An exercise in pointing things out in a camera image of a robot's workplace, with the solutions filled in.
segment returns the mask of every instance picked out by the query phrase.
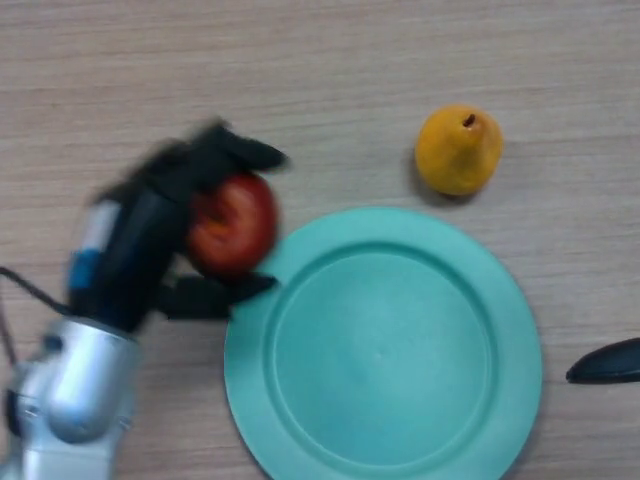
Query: green plate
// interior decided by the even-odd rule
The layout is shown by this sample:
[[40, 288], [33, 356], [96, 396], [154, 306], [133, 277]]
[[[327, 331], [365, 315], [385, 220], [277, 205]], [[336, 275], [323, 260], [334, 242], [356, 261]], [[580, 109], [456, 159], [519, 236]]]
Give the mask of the green plate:
[[460, 230], [363, 208], [320, 218], [237, 309], [233, 417], [275, 480], [493, 480], [535, 421], [542, 356], [513, 278]]

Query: wood grain surface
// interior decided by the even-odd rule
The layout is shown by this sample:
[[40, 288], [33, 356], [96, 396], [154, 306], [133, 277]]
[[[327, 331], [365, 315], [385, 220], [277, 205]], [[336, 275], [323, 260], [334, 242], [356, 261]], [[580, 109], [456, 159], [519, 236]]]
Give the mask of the wood grain surface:
[[[564, 373], [640, 335], [639, 5], [1, 0], [0, 263], [60, 296], [95, 188], [223, 116], [293, 159], [272, 177], [287, 232], [348, 207], [408, 207], [460, 226], [513, 272], [546, 383], [510, 480], [638, 478], [638, 387], [570, 386]], [[450, 102], [490, 111], [507, 141], [464, 204], [408, 173], [423, 120]], [[52, 316], [4, 292], [25, 357]], [[149, 327], [119, 479], [264, 478], [229, 415], [223, 338], [224, 325]]]

